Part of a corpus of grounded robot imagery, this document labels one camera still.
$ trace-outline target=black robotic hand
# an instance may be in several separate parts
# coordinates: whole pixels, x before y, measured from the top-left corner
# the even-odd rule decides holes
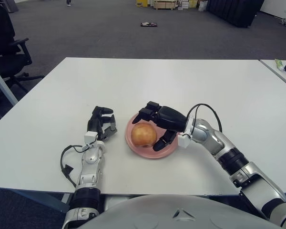
[[[133,120],[133,124],[141,119],[145,121],[152,120],[158,127],[166,129],[165,134],[154,144],[154,151],[159,151],[171,144],[177,133],[184,131],[187,122],[186,117],[180,112],[151,101],[139,111],[139,114]]]
[[[117,132],[114,115],[111,115],[110,117],[102,116],[103,114],[108,115],[112,113],[113,110],[106,107],[96,106],[93,110],[92,117],[88,121],[87,131],[97,132],[97,140],[105,140]],[[103,133],[102,126],[104,123],[110,123],[110,126],[106,128]]]

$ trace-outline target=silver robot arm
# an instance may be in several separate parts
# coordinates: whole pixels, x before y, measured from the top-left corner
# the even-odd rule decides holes
[[[221,132],[203,119],[190,116],[185,131],[178,136],[178,145],[187,147],[193,140],[202,144],[230,175],[240,196],[270,222],[286,229],[286,195],[253,162]]]
[[[82,147],[82,171],[75,184],[75,192],[70,201],[70,210],[66,213],[62,229],[77,228],[99,215],[100,194],[102,191],[102,162],[104,160],[105,144],[117,132],[113,110],[105,107],[95,107],[88,121],[87,133],[84,136],[85,146]],[[110,126],[103,132],[102,126]]]

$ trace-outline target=chair armrest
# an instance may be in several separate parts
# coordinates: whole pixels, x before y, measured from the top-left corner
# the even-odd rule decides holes
[[[19,45],[19,44],[21,45],[21,44],[27,42],[28,40],[29,40],[29,38],[25,38],[23,40],[16,40],[16,41],[10,43],[9,45],[10,46],[15,46],[15,45]]]
[[[28,60],[28,64],[31,64],[32,63],[32,59],[31,59],[31,56],[29,54],[29,51],[27,49],[27,47],[25,46],[25,42],[28,41],[29,38],[25,38],[23,40],[16,40],[12,43],[9,44],[9,46],[17,46],[17,45],[20,45],[24,54],[26,55],[27,57],[27,60]]]

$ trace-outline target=green object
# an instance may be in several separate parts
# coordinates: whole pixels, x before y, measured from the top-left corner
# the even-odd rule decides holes
[[[281,60],[275,59],[276,66],[280,71],[284,71],[284,66]]]

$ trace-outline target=pink plate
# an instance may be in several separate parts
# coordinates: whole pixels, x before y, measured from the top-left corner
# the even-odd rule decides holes
[[[174,141],[170,145],[168,145],[162,150],[159,150],[158,152],[155,152],[152,147],[149,147],[149,148],[136,147],[132,143],[131,133],[132,133],[133,126],[135,125],[135,124],[132,124],[132,122],[137,115],[138,114],[136,114],[129,120],[127,127],[126,127],[126,131],[125,131],[125,138],[126,138],[126,142],[129,148],[133,152],[137,153],[138,155],[146,157],[146,158],[158,159],[158,158],[162,158],[162,157],[170,155],[178,146],[177,137],[174,139]],[[153,125],[153,127],[155,128],[157,132],[157,141],[165,133],[165,129],[157,127],[157,125],[153,123],[152,121],[147,122],[147,121],[141,120],[138,123],[149,123]]]

